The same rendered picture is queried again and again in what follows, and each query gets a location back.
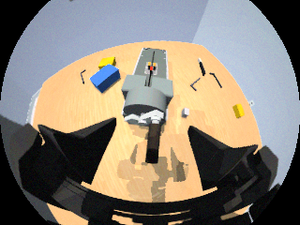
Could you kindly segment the blue rectangular block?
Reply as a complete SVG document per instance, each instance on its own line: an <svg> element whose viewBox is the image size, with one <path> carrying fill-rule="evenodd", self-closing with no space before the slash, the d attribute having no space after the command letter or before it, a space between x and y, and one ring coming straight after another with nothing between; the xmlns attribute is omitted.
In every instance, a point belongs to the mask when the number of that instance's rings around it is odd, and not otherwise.
<svg viewBox="0 0 300 225"><path fill-rule="evenodd" d="M102 67L97 74L90 78L90 82L97 88L98 91L104 93L106 89L121 78L119 68L113 67L112 64Z"/></svg>

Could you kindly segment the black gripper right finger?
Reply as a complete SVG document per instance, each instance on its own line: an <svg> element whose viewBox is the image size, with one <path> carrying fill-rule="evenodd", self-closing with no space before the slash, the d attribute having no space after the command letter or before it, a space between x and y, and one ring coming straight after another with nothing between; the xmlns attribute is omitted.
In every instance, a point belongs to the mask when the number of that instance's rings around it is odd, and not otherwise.
<svg viewBox="0 0 300 225"><path fill-rule="evenodd" d="M231 147L192 125L188 125L187 135L198 166L202 191L216 188L215 184L224 179L241 158L255 154L259 147L255 143L251 146Z"/></svg>

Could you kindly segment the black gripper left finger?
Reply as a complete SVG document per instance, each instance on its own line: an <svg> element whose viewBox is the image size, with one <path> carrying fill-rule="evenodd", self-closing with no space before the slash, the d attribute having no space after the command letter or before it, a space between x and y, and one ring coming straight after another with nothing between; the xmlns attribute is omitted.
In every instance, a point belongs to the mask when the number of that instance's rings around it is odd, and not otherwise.
<svg viewBox="0 0 300 225"><path fill-rule="evenodd" d="M112 117L67 134L42 124L37 124L37 130L45 143L64 155L71 168L82 177L82 182L91 185L116 125L117 119Z"/></svg>

